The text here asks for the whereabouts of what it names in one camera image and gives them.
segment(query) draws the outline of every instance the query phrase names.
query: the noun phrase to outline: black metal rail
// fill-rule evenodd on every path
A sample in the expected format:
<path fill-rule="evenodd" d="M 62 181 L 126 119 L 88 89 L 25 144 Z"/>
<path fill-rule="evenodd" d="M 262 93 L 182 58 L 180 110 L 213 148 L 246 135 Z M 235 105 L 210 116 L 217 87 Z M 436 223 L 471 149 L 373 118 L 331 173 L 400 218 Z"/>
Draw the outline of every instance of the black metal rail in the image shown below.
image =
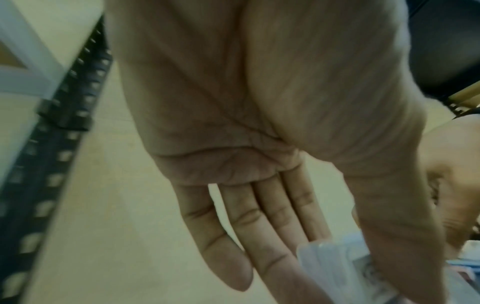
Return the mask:
<path fill-rule="evenodd" d="M 0 188 L 0 304 L 22 298 L 112 57 L 103 19 L 93 29 Z"/>

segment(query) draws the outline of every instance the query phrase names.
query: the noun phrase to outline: white frame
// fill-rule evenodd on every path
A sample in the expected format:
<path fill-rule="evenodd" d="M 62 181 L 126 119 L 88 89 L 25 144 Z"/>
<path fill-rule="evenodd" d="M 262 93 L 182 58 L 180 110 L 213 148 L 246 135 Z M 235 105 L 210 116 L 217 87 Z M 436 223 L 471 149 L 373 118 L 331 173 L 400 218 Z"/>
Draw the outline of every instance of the white frame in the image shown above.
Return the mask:
<path fill-rule="evenodd" d="M 50 98 L 65 69 L 11 0 L 0 0 L 0 41 L 26 66 L 0 66 L 0 92 Z"/>

